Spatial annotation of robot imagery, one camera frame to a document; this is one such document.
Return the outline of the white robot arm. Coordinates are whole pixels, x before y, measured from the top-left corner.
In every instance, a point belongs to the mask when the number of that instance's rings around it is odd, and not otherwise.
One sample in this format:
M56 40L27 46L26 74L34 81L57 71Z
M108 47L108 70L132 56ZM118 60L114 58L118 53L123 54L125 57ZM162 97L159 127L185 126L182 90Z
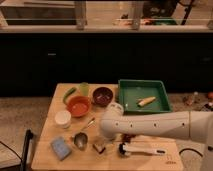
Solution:
M181 111L172 113L124 115L123 106L110 103L99 121L100 134L113 140L118 133L192 140L203 143L200 171L213 171L213 112Z

